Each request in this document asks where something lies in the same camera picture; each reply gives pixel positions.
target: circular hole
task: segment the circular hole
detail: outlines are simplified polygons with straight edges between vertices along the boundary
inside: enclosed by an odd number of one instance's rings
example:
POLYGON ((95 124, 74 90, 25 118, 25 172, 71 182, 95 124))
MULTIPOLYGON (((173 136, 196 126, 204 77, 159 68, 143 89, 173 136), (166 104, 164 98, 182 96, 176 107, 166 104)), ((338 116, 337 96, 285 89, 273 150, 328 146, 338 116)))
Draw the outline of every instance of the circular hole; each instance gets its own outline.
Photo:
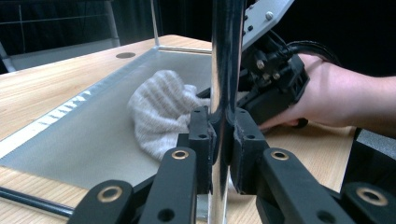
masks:
POLYGON ((132 52, 124 52, 124 53, 120 53, 116 55, 116 58, 119 59, 126 59, 126 58, 132 58, 134 57, 136 54, 132 53, 132 52))
POLYGON ((172 157, 177 160, 184 160, 189 157, 189 153, 184 150, 178 150, 172 153, 172 157))
POLYGON ((174 211, 172 209, 165 208, 158 213, 158 219, 162 222, 169 222, 175 217, 174 211))
POLYGON ((122 194, 122 189, 119 186, 110 186, 102 189, 97 196, 101 203, 111 203, 116 201, 122 194))
POLYGON ((366 201, 367 203, 377 205, 377 206, 385 206, 388 204, 387 198, 380 192, 368 189, 368 188, 358 188, 356 189, 357 194, 361 199, 366 201))
POLYGON ((323 223, 335 223, 335 217, 328 212, 319 211, 317 216, 323 223))
POLYGON ((271 152, 271 156, 274 159, 280 160, 280 161, 286 161, 289 159, 288 154, 281 152, 281 151, 273 151, 271 152))

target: black cable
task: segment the black cable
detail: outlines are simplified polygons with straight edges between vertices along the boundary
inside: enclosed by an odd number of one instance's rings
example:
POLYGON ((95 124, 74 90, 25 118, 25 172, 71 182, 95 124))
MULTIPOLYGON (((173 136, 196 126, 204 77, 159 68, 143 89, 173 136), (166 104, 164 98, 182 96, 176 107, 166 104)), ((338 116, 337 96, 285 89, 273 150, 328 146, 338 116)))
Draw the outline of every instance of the black cable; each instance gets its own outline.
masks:
POLYGON ((337 56, 326 46, 310 40, 294 41, 287 44, 288 51, 292 54, 305 53, 318 56, 320 59, 341 66, 337 56))
POLYGON ((0 187, 0 197, 15 203, 25 204, 62 217, 71 217, 74 209, 59 203, 50 202, 31 195, 0 187))

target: white cloth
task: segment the white cloth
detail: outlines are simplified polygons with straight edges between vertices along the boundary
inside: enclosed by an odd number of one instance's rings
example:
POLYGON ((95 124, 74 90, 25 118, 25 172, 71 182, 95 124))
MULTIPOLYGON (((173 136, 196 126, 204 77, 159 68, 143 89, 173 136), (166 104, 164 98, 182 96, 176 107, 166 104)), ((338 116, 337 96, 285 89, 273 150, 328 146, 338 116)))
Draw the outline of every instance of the white cloth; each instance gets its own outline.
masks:
POLYGON ((169 70, 158 71, 132 95, 127 108, 134 121, 134 134, 143 150, 157 160, 176 146, 179 133, 189 132, 190 112, 209 105, 196 96, 197 89, 185 85, 169 70))

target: wooden table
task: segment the wooden table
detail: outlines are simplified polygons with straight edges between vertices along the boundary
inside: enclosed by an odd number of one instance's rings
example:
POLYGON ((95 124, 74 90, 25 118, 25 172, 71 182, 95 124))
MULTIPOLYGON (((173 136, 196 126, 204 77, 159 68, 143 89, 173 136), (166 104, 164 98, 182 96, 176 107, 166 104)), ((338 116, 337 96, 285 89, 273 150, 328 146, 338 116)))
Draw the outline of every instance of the wooden table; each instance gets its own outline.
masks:
MULTIPOLYGON (((186 37, 161 38, 166 46, 211 49, 211 44, 186 37)), ((153 40, 109 49, 0 76, 0 140, 38 119, 154 46, 153 40), (116 55, 133 52, 133 58, 116 55)), ((292 151, 324 186, 339 190, 354 128, 310 124, 301 130, 276 128, 266 135, 271 147, 292 151)), ((75 207, 87 189, 0 167, 0 186, 75 207)), ((61 217, 0 199, 1 223, 65 223, 61 217)), ((228 223, 261 223, 254 197, 228 206, 228 223)))

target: brass insert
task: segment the brass insert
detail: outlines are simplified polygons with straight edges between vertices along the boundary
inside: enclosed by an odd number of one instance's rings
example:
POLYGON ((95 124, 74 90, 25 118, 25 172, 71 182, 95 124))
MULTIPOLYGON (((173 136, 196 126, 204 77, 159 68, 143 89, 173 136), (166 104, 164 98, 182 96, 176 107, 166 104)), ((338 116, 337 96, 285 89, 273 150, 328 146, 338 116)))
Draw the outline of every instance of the brass insert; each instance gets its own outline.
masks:
POLYGON ((277 159, 280 161, 286 161, 289 159, 289 155, 284 152, 281 152, 281 151, 273 151, 273 152, 271 152, 271 156, 274 159, 277 159))
POLYGON ((172 153, 172 157, 176 160, 184 160, 189 157, 189 153, 185 150, 178 150, 172 153))
POLYGON ((377 206, 385 206, 388 204, 387 198, 374 189, 358 188, 356 189, 356 193, 367 203, 377 206))
POLYGON ((102 189, 97 196, 101 203, 111 203, 116 201, 122 194, 122 189, 119 186, 110 186, 102 189))

